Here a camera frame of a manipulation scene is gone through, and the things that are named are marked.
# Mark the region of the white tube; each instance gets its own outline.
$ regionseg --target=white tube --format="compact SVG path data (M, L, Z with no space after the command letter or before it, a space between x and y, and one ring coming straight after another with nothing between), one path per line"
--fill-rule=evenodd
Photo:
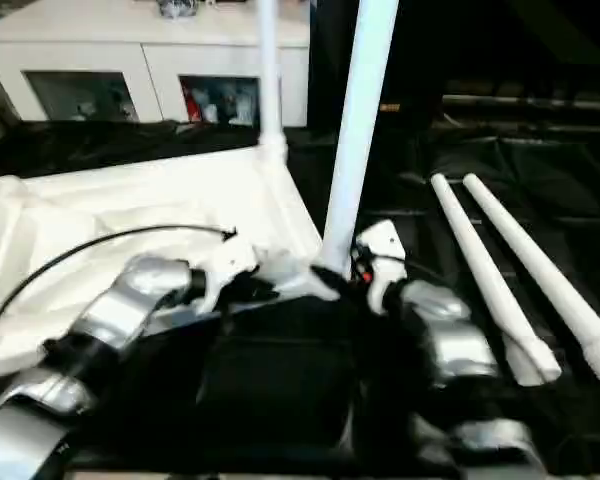
M344 273L387 67L398 0L361 0L321 260Z
M431 184L491 316L507 333L503 335L506 356L516 381L531 386L555 380L561 369L551 349L531 328L446 178L436 174Z
M600 380L600 317L478 177L467 175L463 183L573 332Z
M265 156L285 158L286 140L280 120L280 75L278 65L278 0L258 1L260 29L260 144Z

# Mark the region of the red object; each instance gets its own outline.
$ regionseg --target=red object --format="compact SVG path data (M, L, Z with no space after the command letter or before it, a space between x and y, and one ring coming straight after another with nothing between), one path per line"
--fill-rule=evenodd
M185 95L185 103L187 105L187 114L189 115L189 121L201 122L202 112L200 111L200 107L191 95Z

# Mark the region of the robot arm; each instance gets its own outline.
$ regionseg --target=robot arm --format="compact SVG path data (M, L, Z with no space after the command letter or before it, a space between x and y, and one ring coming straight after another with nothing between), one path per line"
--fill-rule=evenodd
M218 247L199 269L157 256L131 259L63 337L44 343L41 362L0 397L0 480L62 472L70 434L98 405L153 314L194 299L194 313L208 313L224 286L256 266L253 248L239 236Z

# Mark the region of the black tablecloth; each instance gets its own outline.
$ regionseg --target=black tablecloth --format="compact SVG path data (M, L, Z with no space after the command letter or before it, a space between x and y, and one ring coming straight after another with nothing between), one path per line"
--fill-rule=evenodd
M290 146L289 169L314 222L322 230L335 157L335 136L316 137L301 130L288 131L287 135ZM144 126L22 125L0 143L0 175L49 175L249 146L256 142L257 132L242 128L194 128L169 123ZM600 313L600 134L535 133L531 136L520 133L500 136L493 131L460 130L420 135L406 135L392 130L376 133L358 227L362 228L380 218L392 219L408 254L444 276L468 300L476 312L477 322L487 333L501 360L505 375L508 375L506 364L502 361L500 336L489 319L428 185L427 180L434 172L445 173L452 184L466 173L478 174ZM575 474L590 469L600 472L600 383L586 366L573 336L555 310L497 232L485 221L467 192L455 183L454 191L476 222L480 236L507 283L539 335L554 349L565 371L555 386L522 390L516 388L513 382L508 382L507 388L493 392L494 397L506 405L512 416L522 418L531 426L534 440L552 473ZM343 317L353 315L342 305L317 306L311 302L303 304L298 311L303 312L306 308L310 312L307 318L332 318L336 325ZM279 321L286 320L288 314L282 316L285 318L278 318ZM329 338L332 335L332 332L325 333L320 329L311 332L309 337L312 341L318 339L323 342L324 335ZM204 335L197 333L191 335L204 338ZM153 343L143 346L141 352L144 353L135 360L140 366L136 365L134 372L141 372L134 374L140 375L131 388L135 397L132 395L126 400L145 403L142 408L129 408L128 412L133 413L125 415L126 423L118 424L118 427L125 425L129 429L128 437L134 440L126 443L133 445L136 450L142 450L146 468L184 468L182 465L178 468L165 465L165 458L171 458L168 455L152 466L147 452L160 450L160 439L152 437L138 440L142 438L143 418L150 419L147 422L151 427L147 427L147 431L153 433L157 431L154 427L161 423L160 418L165 419L165 424L172 421L170 426L175 428L178 424L176 419L186 415L182 412L192 407L198 395L196 375L187 378L187 369L183 365L202 361L199 352L205 349L196 350L191 344L186 344L187 341L193 341L188 335L183 334L178 338L157 338ZM156 357L156 351L162 353ZM183 352L189 352L187 355L195 358L185 357ZM343 357L333 352L331 356L319 358L329 366L325 367L325 376L316 380L317 384L311 384L316 388L311 390L308 387L315 393L308 397L334 395L337 399L329 405L338 410L338 402L344 402L343 399L347 397L348 384L338 384L342 388L336 388L337 385L332 389L326 388L330 383L329 372L334 375L339 372L333 378L346 379L351 374L349 365L342 360ZM271 358L263 362L275 363ZM161 372L165 369L170 370L171 374L163 375ZM178 382L185 386L178 387ZM139 393L139 386L146 388L144 397ZM318 408L318 404L307 401L306 409L302 410L304 413L299 413L298 418L309 422L307 419L310 415L307 412ZM164 416L168 410L174 415L174 412L178 413L180 417ZM298 421L292 423L298 427ZM194 434L189 432L182 437L184 447L191 435ZM133 469L133 462L130 464L129 458L123 454L127 449L121 447L125 444L123 433L118 431L108 436L115 441L104 442L105 447L93 445L78 455L76 465ZM172 450L175 448L173 440L168 445ZM350 452L343 453L328 441L319 448L304 445L300 455L297 449L290 452L285 448L275 453L285 471L335 474L337 471L347 471L347 468L351 473L356 470L351 467L355 462ZM248 470L250 466L262 470L263 462L258 460L263 460L266 452L257 449L245 452L229 452L235 462L233 466L227 465L225 471ZM204 468L219 468L217 462L220 457L215 458L216 463L207 457L210 463ZM193 454L191 458L201 461ZM271 469L275 468L274 463L270 465ZM405 470L403 474L416 473L410 468Z

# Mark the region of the white cabinet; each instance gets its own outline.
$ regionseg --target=white cabinet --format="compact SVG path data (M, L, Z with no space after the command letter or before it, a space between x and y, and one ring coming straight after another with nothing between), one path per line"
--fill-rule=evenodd
M244 103L245 116L240 118L237 111L233 118L238 121L230 119L229 122L257 124L260 95L257 47L146 45L144 52L165 119L186 122L199 109L203 119L209 121L205 106L210 103L220 112L218 123L224 123L227 115L223 119L223 110L240 110ZM281 48L279 61L282 124L304 126L307 122L309 49ZM226 105L227 98L235 105Z
M162 119L140 45L0 43L0 83L25 121Z
M279 0L285 126L306 124L308 9ZM0 83L25 121L257 126L258 56L255 0L173 20L154 1L38 0L0 20Z

